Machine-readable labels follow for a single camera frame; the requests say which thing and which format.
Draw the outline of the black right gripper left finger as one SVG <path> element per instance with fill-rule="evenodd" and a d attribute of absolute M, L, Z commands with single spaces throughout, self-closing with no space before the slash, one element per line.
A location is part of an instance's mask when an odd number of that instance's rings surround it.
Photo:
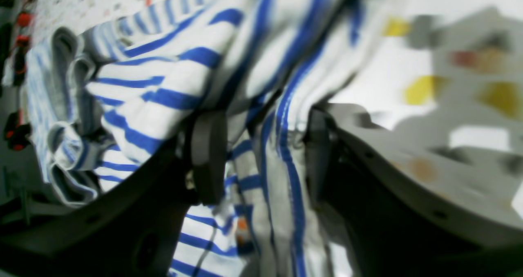
<path fill-rule="evenodd" d="M 203 205 L 224 196 L 228 127 L 224 111 L 201 111 L 188 119 L 183 134 L 186 189 Z"/>

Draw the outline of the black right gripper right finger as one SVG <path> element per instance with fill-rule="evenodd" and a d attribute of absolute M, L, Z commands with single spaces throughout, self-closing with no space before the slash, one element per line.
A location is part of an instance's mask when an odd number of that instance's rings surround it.
<path fill-rule="evenodd" d="M 331 202 L 340 158 L 340 138 L 334 117 L 318 107 L 310 111 L 306 147 L 306 181 L 311 204 L 321 210 Z"/>

